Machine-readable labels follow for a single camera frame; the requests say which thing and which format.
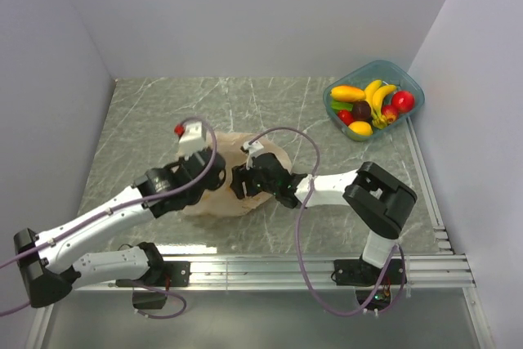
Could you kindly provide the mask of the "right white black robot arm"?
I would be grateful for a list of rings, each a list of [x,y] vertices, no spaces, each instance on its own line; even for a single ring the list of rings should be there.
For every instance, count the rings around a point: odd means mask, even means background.
[[[232,169],[230,188],[237,199],[267,193],[286,208],[349,206],[369,228],[360,273],[369,283],[384,278],[396,245],[418,196],[409,186],[374,162],[360,168],[317,177],[291,173],[272,153]]]

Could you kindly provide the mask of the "translucent printed plastic bag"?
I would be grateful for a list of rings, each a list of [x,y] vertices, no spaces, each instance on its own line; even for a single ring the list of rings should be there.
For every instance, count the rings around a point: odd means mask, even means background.
[[[200,201],[181,210],[187,217],[242,217],[260,207],[273,196],[261,192],[252,197],[237,199],[230,188],[232,168],[246,161],[246,154],[241,150],[245,142],[251,141],[255,134],[245,132],[216,132],[217,153],[226,161],[226,181],[217,190],[206,190]]]

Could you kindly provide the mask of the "green toy pepper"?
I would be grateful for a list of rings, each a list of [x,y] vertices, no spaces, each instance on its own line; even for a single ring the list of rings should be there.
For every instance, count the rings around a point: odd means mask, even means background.
[[[335,112],[339,112],[341,110],[351,111],[352,110],[352,103],[332,100],[331,103],[330,103],[330,107]]]

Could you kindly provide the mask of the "red toy strawberry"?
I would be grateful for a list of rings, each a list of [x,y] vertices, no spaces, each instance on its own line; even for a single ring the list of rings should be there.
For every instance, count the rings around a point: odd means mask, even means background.
[[[346,126],[349,126],[351,123],[354,122],[352,113],[349,110],[340,110],[337,113],[337,116]]]

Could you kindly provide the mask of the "yellow toy lemon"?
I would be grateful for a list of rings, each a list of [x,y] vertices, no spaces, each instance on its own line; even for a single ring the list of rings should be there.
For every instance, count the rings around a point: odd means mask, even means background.
[[[348,125],[348,129],[358,136],[369,137],[373,135],[372,126],[365,121],[354,121]]]

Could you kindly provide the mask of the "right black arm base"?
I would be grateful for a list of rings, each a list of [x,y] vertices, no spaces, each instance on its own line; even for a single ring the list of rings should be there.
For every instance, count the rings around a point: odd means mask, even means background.
[[[330,278],[337,286],[356,287],[356,300],[361,305],[370,295],[380,274],[380,269],[361,259],[335,259]],[[397,285],[403,289],[407,283],[405,264],[400,259],[392,259],[365,310],[375,314],[385,311],[396,300],[392,287]]]

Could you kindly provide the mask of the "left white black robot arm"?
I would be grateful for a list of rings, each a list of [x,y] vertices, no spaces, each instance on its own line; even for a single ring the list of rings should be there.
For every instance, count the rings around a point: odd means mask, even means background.
[[[14,244],[30,306],[49,306],[73,289],[110,280],[163,284],[163,257],[152,243],[116,252],[92,250],[121,231],[197,204],[204,191],[219,189],[225,179],[225,159],[207,148],[151,168],[108,202],[62,226],[40,233],[21,230]]]

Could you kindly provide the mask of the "dark purple toy fruit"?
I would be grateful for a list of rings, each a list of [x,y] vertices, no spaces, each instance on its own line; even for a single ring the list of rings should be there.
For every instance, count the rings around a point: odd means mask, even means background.
[[[351,114],[356,121],[368,121],[372,118],[372,108],[367,101],[357,101],[352,106]]]

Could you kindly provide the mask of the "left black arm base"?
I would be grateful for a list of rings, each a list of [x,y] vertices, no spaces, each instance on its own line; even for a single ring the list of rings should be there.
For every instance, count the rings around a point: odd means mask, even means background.
[[[189,286],[189,282],[190,262],[176,261],[165,262],[163,271],[159,276],[153,280],[146,280],[143,284],[168,291],[171,289],[186,288]],[[137,292],[136,290],[139,289],[140,286],[133,285],[129,280],[116,280],[115,286],[117,288],[132,289],[132,305],[138,311],[160,311],[167,305],[167,294],[157,293],[148,289],[143,293]]]

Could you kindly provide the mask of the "orange yellow toy mango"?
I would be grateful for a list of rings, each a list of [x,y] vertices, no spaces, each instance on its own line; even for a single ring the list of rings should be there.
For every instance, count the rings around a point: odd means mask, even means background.
[[[349,85],[339,85],[333,87],[330,96],[335,101],[353,103],[357,101],[364,101],[366,99],[366,93],[364,90]]]

